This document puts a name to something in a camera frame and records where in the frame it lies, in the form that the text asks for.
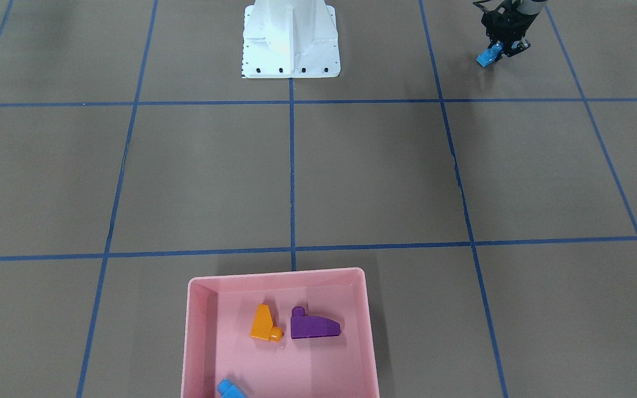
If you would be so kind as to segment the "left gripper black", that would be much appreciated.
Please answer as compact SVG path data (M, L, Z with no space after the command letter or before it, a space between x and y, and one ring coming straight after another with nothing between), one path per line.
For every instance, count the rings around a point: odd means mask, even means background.
M486 1L474 2L482 13L481 24L490 41L488 57L501 59L523 53L531 47L526 31L540 13L539 1L502 1L488 10Z

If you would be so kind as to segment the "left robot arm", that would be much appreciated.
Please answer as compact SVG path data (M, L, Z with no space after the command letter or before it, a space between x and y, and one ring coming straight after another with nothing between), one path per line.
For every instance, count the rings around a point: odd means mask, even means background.
M483 67L496 63L504 56L521 54L531 47L526 32L547 2L503 1L492 10L488 10L485 3L487 2L473 2L483 13L481 24L485 27L485 34L489 39L488 47L476 58Z

